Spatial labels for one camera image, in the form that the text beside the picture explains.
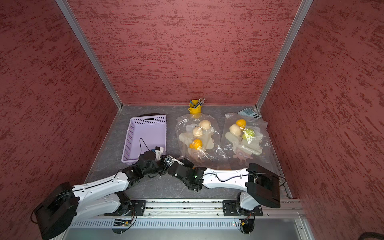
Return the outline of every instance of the black mounting plate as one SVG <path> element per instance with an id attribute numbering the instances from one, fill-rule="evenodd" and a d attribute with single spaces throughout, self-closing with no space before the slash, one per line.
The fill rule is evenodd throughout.
<path id="1" fill-rule="evenodd" d="M 223 201 L 224 216 L 240 216 L 237 212 L 236 206 L 237 206 L 236 200 L 224 200 Z M 251 216 L 255 216 L 255 217 L 263 216 L 263 210 L 261 208 L 261 205 L 256 206 L 251 211 Z"/>
<path id="2" fill-rule="evenodd" d="M 132 206 L 135 208 L 135 215 L 143 216 L 146 202 L 145 200 L 131 200 Z"/>
<path id="3" fill-rule="evenodd" d="M 223 200 L 224 216 L 239 216 L 236 210 L 236 200 Z"/>

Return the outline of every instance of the wire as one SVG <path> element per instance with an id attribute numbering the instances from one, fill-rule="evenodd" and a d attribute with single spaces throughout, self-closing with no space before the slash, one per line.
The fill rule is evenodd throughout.
<path id="1" fill-rule="evenodd" d="M 245 175 L 233 176 L 233 177 L 228 178 L 227 180 L 221 180 L 221 179 L 217 176 L 217 174 L 209 172 L 209 173 L 206 173 L 206 174 L 204 174 L 203 176 L 201 176 L 201 178 L 200 178 L 199 181 L 197 182 L 197 183 L 198 183 L 197 185 L 200 184 L 201 179 L 203 179 L 203 177 L 204 177 L 205 175 L 210 175 L 210 174 L 211 174 L 211 175 L 215 175 L 216 178 L 217 178 L 220 182 L 226 182 L 226 181 L 231 180 L 232 178 L 235 178 L 235 177 L 245 177 L 245 176 L 250 176 L 250 175 L 260 175 L 260 174 L 261 174 L 261 175 L 271 175 L 271 174 L 269 174 L 269 173 L 259 172 L 259 173 L 251 173 L 251 174 L 245 174 Z M 284 179 L 284 182 L 283 182 L 279 187 L 281 187 L 282 185 L 284 185 L 284 184 L 286 183 L 286 179 L 285 179 L 284 177 L 280 177 L 280 178 L 283 178 L 283 179 Z"/>
<path id="2" fill-rule="evenodd" d="M 95 185 L 95 186 L 87 187 L 87 188 L 85 188 L 85 189 L 89 189 L 89 188 L 92 188 L 92 187 L 97 187 L 97 186 L 99 186 L 99 185 L 101 185 L 101 184 L 104 184 L 104 183 L 107 183 L 107 182 L 110 182 L 110 181 L 114 180 L 115 177 L 117 176 L 117 174 L 119 173 L 120 170 L 122 170 L 122 169 L 119 169 L 112 179 L 110 179 L 110 180 L 108 180 L 108 181 L 106 181 L 106 182 L 100 183 L 100 184 L 98 184 L 98 185 Z M 58 197 L 58 196 L 60 196 L 60 195 L 68 194 L 68 193 L 71 193 L 71 192 L 77 192 L 77 191 L 81 191 L 81 190 L 83 190 L 83 189 L 71 190 L 71 191 L 69 191 L 69 192 L 60 193 L 60 194 L 58 194 L 58 195 L 52 196 L 51 198 L 48 198 L 48 199 L 44 200 L 41 204 L 43 204 L 44 202 L 46 202 L 46 201 L 48 201 L 48 200 L 50 200 L 50 199 L 56 198 L 56 197 Z M 36 208 L 37 208 L 37 207 L 35 207 L 35 208 L 32 210 L 31 215 L 30 215 L 30 220 L 31 220 L 31 222 L 33 222 L 34 224 L 38 224 L 38 222 L 35 222 L 35 221 L 32 219 L 32 215 L 33 215 L 33 213 L 34 213 L 35 211 L 38 211 L 38 210 L 40 209 L 40 208 L 39 208 L 39 209 L 36 210 Z"/>
<path id="3" fill-rule="evenodd" d="M 139 139 L 140 155 L 141 155 L 141 140 L 143 140 L 144 145 L 147 147 L 147 145 L 146 145 L 145 142 L 144 142 L 144 139 L 140 138 L 140 139 Z"/>
<path id="4" fill-rule="evenodd" d="M 287 180 L 284 177 L 280 177 L 280 178 L 284 179 L 284 182 L 279 187 L 281 187 L 282 185 L 284 185 L 287 182 Z"/>
<path id="5" fill-rule="evenodd" d="M 127 228 L 127 230 L 128 229 L 130 229 L 135 223 L 136 223 L 136 220 L 137 220 L 137 215 L 138 214 L 136 214 L 136 210 L 135 210 L 135 208 L 132 206 L 132 208 L 133 208 L 133 217 L 132 217 L 132 220 L 131 220 L 131 225 Z"/>
<path id="6" fill-rule="evenodd" d="M 253 226 L 252 226 L 252 229 L 249 233 L 251 233 L 254 229 L 255 229 L 255 216 L 253 216 Z"/>
<path id="7" fill-rule="evenodd" d="M 376 238 L 376 239 L 384 240 L 384 235 L 379 234 L 377 232 L 364 232 L 359 236 L 358 240 L 364 240 L 367 238 Z"/>
<path id="8" fill-rule="evenodd" d="M 249 214 L 249 216 L 247 217 L 247 218 L 245 218 L 245 219 L 243 219 L 243 220 L 241 220 L 242 222 L 245 222 L 245 221 L 247 221 L 246 222 L 246 224 L 248 223 L 248 219 L 251 217 L 251 213 Z"/>

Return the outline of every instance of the clear plastic bag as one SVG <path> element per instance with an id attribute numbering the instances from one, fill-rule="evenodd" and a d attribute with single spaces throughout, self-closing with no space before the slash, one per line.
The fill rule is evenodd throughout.
<path id="1" fill-rule="evenodd" d="M 268 123 L 263 120 L 237 113 L 225 115 L 221 146 L 228 156 L 232 170 L 248 167 L 250 163 L 272 170 L 267 125 Z"/>
<path id="2" fill-rule="evenodd" d="M 196 167 L 230 169 L 228 158 L 220 147 L 217 121 L 207 114 L 187 114 L 177 118 L 176 134 L 181 158 L 187 158 Z"/>

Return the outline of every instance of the calculator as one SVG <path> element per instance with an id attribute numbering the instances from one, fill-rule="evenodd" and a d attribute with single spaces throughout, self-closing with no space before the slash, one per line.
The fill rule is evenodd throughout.
<path id="1" fill-rule="evenodd" d="M 256 118 L 256 119 L 260 119 L 262 117 L 261 115 L 259 115 L 258 113 L 256 113 L 254 110 L 250 108 L 243 109 L 240 112 L 238 112 L 238 114 L 242 116 Z"/>

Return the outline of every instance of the yellow pen holder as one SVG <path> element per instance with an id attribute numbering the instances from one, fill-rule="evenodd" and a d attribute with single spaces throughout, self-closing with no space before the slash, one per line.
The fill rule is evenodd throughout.
<path id="1" fill-rule="evenodd" d="M 198 100 L 192 100 L 192 102 L 193 102 L 193 104 L 196 104 L 198 102 Z M 189 103 L 188 110 L 191 114 L 201 113 L 201 105 L 199 105 L 197 108 L 193 108 L 193 105 L 191 103 Z"/>

